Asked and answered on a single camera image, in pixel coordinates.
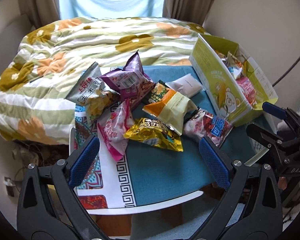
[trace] cardboard box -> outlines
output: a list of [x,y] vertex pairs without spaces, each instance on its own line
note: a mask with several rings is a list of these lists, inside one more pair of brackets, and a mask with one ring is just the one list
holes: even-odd
[[[240,126],[262,114],[265,101],[274,104],[278,100],[261,68],[240,44],[212,35],[198,36],[189,60],[219,117],[226,118],[234,126]],[[243,62],[244,73],[256,90],[256,105],[250,105],[214,50],[224,55],[230,51]]]

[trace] blue textured pad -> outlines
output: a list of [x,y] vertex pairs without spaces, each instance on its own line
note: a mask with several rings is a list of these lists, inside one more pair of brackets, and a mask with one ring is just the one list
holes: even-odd
[[70,188],[77,187],[82,183],[84,176],[87,174],[93,160],[96,158],[99,149],[99,138],[94,137],[71,167],[70,178],[68,182]]
[[218,186],[227,190],[230,186],[229,171],[205,138],[199,142],[199,152]]
[[286,110],[282,109],[281,107],[275,106],[269,102],[264,102],[262,104],[262,109],[263,111],[275,116],[276,118],[279,118],[281,120],[287,119]]

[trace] greek key pattern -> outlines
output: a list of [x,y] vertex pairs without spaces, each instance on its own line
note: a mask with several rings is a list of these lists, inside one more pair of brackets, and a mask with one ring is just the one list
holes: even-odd
[[133,194],[126,156],[123,156],[122,160],[117,162],[117,172],[124,207],[135,207],[136,200]]

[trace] striped comforter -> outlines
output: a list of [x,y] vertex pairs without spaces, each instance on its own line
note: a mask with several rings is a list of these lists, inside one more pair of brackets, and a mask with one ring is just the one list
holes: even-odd
[[6,140],[68,144],[75,104],[63,99],[93,62],[190,65],[202,26],[166,18],[60,20],[23,38],[0,76],[0,134]]

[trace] screw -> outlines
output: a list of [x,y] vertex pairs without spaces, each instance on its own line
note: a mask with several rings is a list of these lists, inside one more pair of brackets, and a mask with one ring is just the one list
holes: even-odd
[[271,166],[269,164],[265,164],[263,165],[263,167],[268,171],[271,170]]
[[60,159],[60,160],[57,161],[57,165],[58,165],[58,166],[62,166],[62,165],[65,164],[65,163],[66,163],[66,160],[65,160],[65,159]]
[[29,169],[29,170],[32,170],[34,167],[35,167],[35,164],[34,164],[34,163],[30,163],[30,164],[28,165],[28,169]]
[[239,166],[242,165],[242,162],[241,162],[241,161],[238,161],[238,160],[234,160],[234,161],[233,161],[233,164],[234,164],[234,166],[239,167]]

